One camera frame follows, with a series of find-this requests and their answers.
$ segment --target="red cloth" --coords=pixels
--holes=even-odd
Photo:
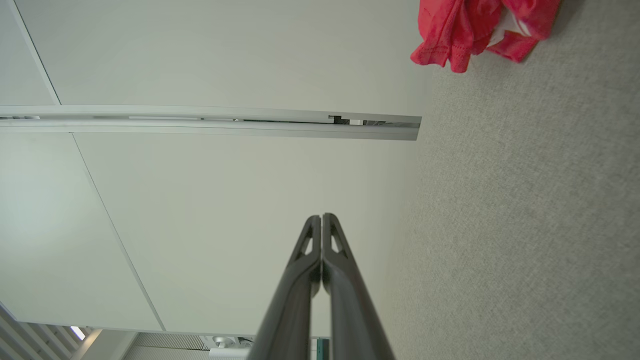
[[[467,71],[471,54],[480,54],[489,44],[500,21],[503,5],[523,22],[531,37],[505,32],[504,39],[489,48],[511,61],[520,62],[537,40],[551,33],[560,0],[420,0],[418,29],[423,43],[411,55],[419,65],[444,66],[453,72]]]
[[[498,44],[486,49],[515,63],[520,63],[536,46],[538,41],[511,31],[504,32],[504,38]]]

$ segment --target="louvered panel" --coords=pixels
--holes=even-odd
[[[0,306],[2,360],[67,360],[81,342],[70,327],[16,322]]]
[[[129,349],[125,360],[209,360],[209,352],[205,350],[133,346]]]
[[[153,334],[142,332],[138,334],[135,346],[142,347],[163,347],[163,348],[181,348],[187,350],[209,350],[197,335],[184,334]]]

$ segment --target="gray carpet floor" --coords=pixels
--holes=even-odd
[[[397,358],[640,359],[640,3],[566,0],[523,64],[437,68],[430,102]]]

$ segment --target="white wall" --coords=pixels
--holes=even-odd
[[[373,302],[411,187],[415,142],[76,134],[167,331],[256,334],[307,217],[334,212]],[[312,334],[330,335],[329,297]]]
[[[422,116],[417,0],[17,0],[62,104]]]
[[[0,134],[0,302],[21,322],[161,329],[70,133]]]

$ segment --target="red fabric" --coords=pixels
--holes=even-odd
[[[423,43],[411,55],[419,65],[444,66],[467,71],[472,54],[484,51],[500,21],[502,6],[527,25],[531,37],[505,32],[489,48],[511,61],[521,62],[538,42],[551,33],[560,0],[420,0],[418,29]]]
[[[505,31],[502,41],[486,49],[515,63],[520,63],[537,43],[538,41],[533,37],[525,37],[512,31]]]
[[[502,3],[527,25],[531,37],[544,40],[551,35],[560,0],[502,0]]]

